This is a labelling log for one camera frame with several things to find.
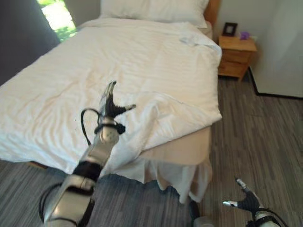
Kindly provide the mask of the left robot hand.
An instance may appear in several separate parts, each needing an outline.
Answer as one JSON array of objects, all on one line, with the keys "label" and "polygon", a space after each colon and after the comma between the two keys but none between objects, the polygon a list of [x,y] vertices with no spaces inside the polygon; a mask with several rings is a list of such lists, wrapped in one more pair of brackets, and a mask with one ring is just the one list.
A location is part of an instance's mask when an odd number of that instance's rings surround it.
[{"label": "left robot hand", "polygon": [[136,104],[118,106],[114,103],[113,91],[115,85],[116,81],[110,82],[101,97],[99,113],[102,117],[109,117],[114,119],[118,115],[136,108]]}]

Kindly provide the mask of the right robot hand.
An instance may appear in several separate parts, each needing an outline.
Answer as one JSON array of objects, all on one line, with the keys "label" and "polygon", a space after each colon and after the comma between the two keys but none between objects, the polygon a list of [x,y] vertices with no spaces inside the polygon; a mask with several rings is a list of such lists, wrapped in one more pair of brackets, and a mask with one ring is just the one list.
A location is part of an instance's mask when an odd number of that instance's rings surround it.
[{"label": "right robot hand", "polygon": [[235,177],[235,182],[244,192],[245,198],[241,201],[223,201],[223,205],[249,212],[256,211],[261,205],[258,196],[240,178]]}]

